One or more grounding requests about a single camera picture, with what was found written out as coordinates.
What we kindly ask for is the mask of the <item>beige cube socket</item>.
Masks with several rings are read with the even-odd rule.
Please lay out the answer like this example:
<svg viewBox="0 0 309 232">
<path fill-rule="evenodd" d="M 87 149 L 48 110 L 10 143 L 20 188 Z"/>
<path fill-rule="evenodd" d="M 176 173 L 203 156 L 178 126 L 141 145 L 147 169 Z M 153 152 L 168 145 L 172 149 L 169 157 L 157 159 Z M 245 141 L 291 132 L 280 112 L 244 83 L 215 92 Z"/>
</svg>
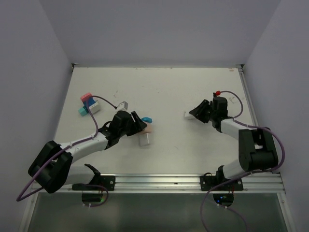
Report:
<svg viewBox="0 0 309 232">
<path fill-rule="evenodd" d="M 147 124 L 146 128 L 140 132 L 140 134 L 145 134 L 145 133 L 152 133 L 153 128 L 151 124 Z"/>
</svg>

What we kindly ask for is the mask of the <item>long white charger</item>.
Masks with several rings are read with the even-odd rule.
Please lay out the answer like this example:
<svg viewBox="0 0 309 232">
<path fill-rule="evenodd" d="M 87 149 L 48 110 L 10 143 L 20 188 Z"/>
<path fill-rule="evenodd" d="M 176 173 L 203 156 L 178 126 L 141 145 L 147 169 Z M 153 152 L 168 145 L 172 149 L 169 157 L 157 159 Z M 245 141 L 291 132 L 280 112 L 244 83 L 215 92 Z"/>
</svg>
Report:
<svg viewBox="0 0 309 232">
<path fill-rule="evenodd" d="M 150 144 L 149 133 L 139 134 L 139 144 L 141 147 Z"/>
</svg>

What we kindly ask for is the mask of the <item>blue plug adapter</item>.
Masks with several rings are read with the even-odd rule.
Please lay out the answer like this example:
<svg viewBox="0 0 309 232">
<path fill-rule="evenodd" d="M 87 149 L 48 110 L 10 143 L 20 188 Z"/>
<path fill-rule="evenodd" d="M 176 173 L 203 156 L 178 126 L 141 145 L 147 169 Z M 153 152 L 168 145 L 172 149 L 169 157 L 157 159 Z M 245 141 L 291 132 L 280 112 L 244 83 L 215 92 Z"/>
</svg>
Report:
<svg viewBox="0 0 309 232">
<path fill-rule="evenodd" d="M 141 120 L 143 122 L 147 122 L 147 123 L 152 123 L 153 122 L 153 120 L 150 117 L 143 117 Z"/>
</svg>

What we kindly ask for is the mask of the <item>white USB charger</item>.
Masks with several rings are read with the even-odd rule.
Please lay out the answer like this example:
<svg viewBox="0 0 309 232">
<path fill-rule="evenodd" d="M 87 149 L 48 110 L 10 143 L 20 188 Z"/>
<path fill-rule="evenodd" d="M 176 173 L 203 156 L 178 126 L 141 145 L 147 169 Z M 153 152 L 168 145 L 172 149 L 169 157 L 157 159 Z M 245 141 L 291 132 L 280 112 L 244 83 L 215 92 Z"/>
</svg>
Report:
<svg viewBox="0 0 309 232">
<path fill-rule="evenodd" d="M 184 119 L 186 120 L 193 120 L 195 119 L 195 117 L 193 115 L 191 115 L 189 112 L 184 112 Z"/>
</svg>

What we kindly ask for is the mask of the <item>blue cube socket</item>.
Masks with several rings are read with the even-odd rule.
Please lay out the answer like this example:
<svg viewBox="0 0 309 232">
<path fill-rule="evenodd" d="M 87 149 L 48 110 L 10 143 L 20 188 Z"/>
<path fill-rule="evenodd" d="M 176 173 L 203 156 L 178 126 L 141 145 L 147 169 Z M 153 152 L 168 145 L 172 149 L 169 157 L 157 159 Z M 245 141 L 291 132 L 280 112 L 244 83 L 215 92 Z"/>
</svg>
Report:
<svg viewBox="0 0 309 232">
<path fill-rule="evenodd" d="M 90 107 L 90 106 L 92 106 L 95 103 L 96 103 L 96 101 L 92 97 L 90 97 L 87 100 L 83 101 L 83 104 L 84 104 L 85 108 Z"/>
</svg>

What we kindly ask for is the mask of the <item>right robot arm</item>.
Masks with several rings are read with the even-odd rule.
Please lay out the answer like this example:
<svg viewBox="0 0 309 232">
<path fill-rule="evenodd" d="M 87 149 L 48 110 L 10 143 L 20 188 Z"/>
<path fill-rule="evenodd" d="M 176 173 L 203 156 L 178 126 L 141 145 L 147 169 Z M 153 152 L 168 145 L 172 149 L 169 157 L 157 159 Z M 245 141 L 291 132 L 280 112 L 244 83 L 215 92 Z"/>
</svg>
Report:
<svg viewBox="0 0 309 232">
<path fill-rule="evenodd" d="M 231 186 L 232 179 L 237 176 L 269 170 L 279 164 L 270 130 L 242 125 L 228 115 L 227 107 L 227 99 L 216 96 L 212 101 L 203 100 L 196 108 L 184 113 L 185 119 L 211 122 L 218 132 L 238 141 L 238 158 L 219 167 L 216 172 L 215 184 L 222 190 Z"/>
</svg>

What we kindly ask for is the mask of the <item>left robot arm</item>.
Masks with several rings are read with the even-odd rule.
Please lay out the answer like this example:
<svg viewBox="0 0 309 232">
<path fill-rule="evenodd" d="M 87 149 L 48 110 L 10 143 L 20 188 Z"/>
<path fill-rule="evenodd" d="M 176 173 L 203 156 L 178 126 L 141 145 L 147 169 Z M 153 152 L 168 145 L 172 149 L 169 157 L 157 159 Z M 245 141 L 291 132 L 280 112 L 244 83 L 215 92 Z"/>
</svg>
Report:
<svg viewBox="0 0 309 232">
<path fill-rule="evenodd" d="M 28 174 L 48 193 L 58 191 L 63 185 L 84 184 L 94 190 L 102 184 L 100 172 L 92 165 L 72 168 L 76 161 L 93 153 L 104 151 L 116 145 L 123 136 L 132 136 L 144 131 L 147 124 L 136 112 L 117 112 L 112 121 L 79 141 L 70 143 L 47 142 Z"/>
</svg>

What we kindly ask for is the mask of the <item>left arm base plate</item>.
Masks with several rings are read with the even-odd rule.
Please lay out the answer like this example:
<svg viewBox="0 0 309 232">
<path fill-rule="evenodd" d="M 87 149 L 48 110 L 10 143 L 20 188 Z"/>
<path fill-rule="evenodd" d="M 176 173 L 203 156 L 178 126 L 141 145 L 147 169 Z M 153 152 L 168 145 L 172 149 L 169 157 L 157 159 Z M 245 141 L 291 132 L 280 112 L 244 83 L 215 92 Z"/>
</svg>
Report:
<svg viewBox="0 0 309 232">
<path fill-rule="evenodd" d="M 88 184 L 73 184 L 72 190 L 103 191 L 101 187 L 104 187 L 107 191 L 114 191 L 115 181 L 114 175 L 95 176 Z"/>
</svg>

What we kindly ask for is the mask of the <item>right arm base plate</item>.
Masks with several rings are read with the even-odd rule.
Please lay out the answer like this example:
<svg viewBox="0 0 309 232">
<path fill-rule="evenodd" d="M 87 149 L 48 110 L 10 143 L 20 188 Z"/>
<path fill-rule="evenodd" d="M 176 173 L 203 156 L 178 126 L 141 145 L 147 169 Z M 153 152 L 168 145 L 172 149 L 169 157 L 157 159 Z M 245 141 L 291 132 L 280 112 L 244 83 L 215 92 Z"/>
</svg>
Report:
<svg viewBox="0 0 309 232">
<path fill-rule="evenodd" d="M 200 188 L 202 191 L 243 191 L 243 183 L 241 179 L 231 181 L 226 179 L 221 172 L 216 174 L 205 173 L 200 177 Z"/>
</svg>

